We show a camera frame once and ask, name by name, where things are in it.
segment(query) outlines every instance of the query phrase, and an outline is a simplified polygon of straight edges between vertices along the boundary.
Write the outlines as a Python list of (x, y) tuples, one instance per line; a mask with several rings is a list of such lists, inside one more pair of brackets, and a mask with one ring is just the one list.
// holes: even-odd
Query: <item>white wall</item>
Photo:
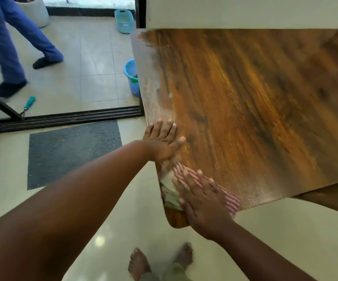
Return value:
[(338, 28), (338, 0), (147, 0), (147, 28)]

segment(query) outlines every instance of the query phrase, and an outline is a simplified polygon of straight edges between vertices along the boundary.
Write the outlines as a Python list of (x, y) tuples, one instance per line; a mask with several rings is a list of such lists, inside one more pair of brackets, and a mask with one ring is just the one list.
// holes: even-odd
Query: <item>leg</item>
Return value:
[(147, 257), (138, 248), (134, 249), (130, 256), (128, 270), (134, 281), (160, 281), (160, 279), (152, 273)]
[(0, 97), (9, 97), (26, 85), (26, 77), (18, 54), (6, 28), (0, 9), (0, 68), (4, 82), (0, 84)]
[(63, 60), (62, 53), (54, 47), (44, 33), (24, 14), (13, 0), (0, 0), (0, 7), (6, 22), (15, 27), (36, 49), (43, 52), (45, 60), (52, 63), (58, 63)]
[(192, 262), (191, 244), (185, 243), (173, 263), (167, 268), (162, 281), (190, 281), (186, 276), (186, 269)]

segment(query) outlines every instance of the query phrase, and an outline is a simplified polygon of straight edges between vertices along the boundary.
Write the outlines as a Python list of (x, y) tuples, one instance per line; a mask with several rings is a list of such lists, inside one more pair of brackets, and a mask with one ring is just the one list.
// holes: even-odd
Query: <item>black mat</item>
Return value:
[(33, 133), (28, 151), (27, 190), (48, 185), (121, 146), (117, 120)]

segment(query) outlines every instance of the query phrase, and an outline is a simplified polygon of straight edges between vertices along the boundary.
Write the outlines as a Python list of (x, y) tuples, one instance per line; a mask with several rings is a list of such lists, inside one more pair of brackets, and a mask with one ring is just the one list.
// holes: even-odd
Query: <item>white planter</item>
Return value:
[(18, 7), (32, 20), (39, 28), (45, 27), (49, 21), (47, 8), (45, 7), (43, 0), (35, 0), (29, 3), (19, 3)]

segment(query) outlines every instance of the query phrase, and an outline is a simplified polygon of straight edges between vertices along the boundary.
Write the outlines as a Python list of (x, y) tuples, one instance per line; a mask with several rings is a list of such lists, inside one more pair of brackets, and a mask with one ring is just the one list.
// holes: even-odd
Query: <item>teal handle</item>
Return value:
[(34, 104), (36, 98), (35, 97), (30, 97), (24, 107), (24, 110), (27, 110), (31, 107), (32, 104)]

